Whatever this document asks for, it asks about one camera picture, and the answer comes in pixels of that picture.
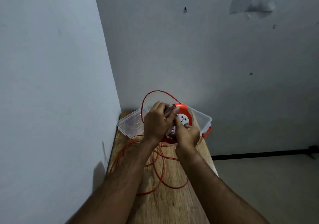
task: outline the black baseboard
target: black baseboard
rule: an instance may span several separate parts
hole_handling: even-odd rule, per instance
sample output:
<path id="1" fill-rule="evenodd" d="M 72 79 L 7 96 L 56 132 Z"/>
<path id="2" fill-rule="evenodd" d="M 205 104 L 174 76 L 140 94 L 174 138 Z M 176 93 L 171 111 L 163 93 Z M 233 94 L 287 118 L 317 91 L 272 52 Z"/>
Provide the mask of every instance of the black baseboard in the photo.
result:
<path id="1" fill-rule="evenodd" d="M 312 159 L 312 154 L 319 153 L 317 145 L 309 146 L 308 149 L 298 150 L 286 150 L 286 151 L 274 151 L 274 152 L 263 152 L 263 153 L 249 153 L 249 154 L 229 154 L 229 155 L 215 155 L 211 156 L 212 160 L 227 160 L 227 159 L 246 159 L 246 158 L 261 158 L 271 156 L 283 156 L 283 155 L 294 155 L 294 154 L 306 154 Z"/>

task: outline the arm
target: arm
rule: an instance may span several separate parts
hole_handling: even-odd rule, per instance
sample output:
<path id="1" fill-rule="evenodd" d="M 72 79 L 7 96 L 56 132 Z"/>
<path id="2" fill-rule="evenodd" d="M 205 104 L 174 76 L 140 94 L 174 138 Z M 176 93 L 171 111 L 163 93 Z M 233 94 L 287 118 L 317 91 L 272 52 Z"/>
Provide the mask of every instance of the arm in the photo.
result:
<path id="1" fill-rule="evenodd" d="M 144 119 L 144 138 L 135 150 L 88 198 L 68 224 L 126 222 L 133 205 L 144 166 L 152 151 L 172 126 L 179 109 L 166 119 L 168 104 L 157 102 Z"/>
<path id="2" fill-rule="evenodd" d="M 269 223 L 252 206 L 234 193 L 208 166 L 195 149 L 196 127 L 176 122 L 176 155 L 188 176 L 210 223 Z"/>

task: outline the forearm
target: forearm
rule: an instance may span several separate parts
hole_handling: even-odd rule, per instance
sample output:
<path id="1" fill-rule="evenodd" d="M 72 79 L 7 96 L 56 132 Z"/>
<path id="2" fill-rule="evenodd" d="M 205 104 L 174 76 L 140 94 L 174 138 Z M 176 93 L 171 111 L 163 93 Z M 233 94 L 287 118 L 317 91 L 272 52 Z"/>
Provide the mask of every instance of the forearm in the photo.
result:
<path id="1" fill-rule="evenodd" d="M 142 140 L 123 163 L 88 198 L 70 221 L 73 223 L 125 223 L 138 190 L 152 145 Z"/>
<path id="2" fill-rule="evenodd" d="M 176 154 L 210 223 L 268 223 L 212 171 L 195 149 Z"/>

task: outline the plastic storage box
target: plastic storage box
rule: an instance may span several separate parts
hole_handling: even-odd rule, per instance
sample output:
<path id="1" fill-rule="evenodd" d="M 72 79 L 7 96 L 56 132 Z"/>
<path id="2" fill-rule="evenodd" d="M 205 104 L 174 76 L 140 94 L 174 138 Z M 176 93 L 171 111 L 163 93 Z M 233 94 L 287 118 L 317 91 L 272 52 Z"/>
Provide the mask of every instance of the plastic storage box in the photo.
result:
<path id="1" fill-rule="evenodd" d="M 197 121 L 200 134 L 205 138 L 210 132 L 212 118 L 188 107 L 189 113 L 192 115 L 193 122 Z M 143 108 L 143 118 L 149 112 L 149 108 Z M 142 135 L 144 133 L 144 124 L 141 120 L 141 109 L 138 109 L 126 117 L 118 121 L 117 126 L 119 130 L 129 138 L 135 135 Z"/>

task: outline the wooden table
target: wooden table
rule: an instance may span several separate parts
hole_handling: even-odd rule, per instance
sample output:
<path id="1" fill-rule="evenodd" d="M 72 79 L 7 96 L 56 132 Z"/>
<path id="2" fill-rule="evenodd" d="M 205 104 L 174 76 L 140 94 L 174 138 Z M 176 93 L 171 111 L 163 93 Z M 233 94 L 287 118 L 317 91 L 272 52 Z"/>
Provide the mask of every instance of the wooden table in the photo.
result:
<path id="1" fill-rule="evenodd" d="M 122 112 L 121 117 L 123 118 L 131 112 Z M 112 148 L 111 158 L 108 165 L 107 171 L 110 171 L 111 165 L 114 162 L 120 149 L 127 143 L 129 138 L 117 130 Z M 197 144 L 197 151 L 202 155 L 205 161 L 208 163 L 210 168 L 217 174 L 211 155 L 207 149 L 205 140 L 201 137 Z M 162 148 L 166 156 L 176 158 L 175 146 L 163 147 Z M 167 169 L 164 176 L 166 181 L 171 186 L 181 186 L 185 183 L 187 177 L 182 169 L 180 163 L 175 160 L 166 160 Z M 162 172 L 163 160 L 158 158 L 155 163 L 159 174 Z M 146 192 L 153 189 L 159 179 L 156 176 L 153 166 L 146 167 L 144 169 L 144 175 L 139 187 L 138 192 Z M 165 186 L 163 183 L 160 184 L 157 190 L 154 192 L 144 195 L 137 196 L 135 198 L 130 216 L 127 223 L 209 223 L 207 217 L 203 211 L 203 208 L 198 201 L 197 196 L 190 182 L 181 189 L 171 189 Z"/>

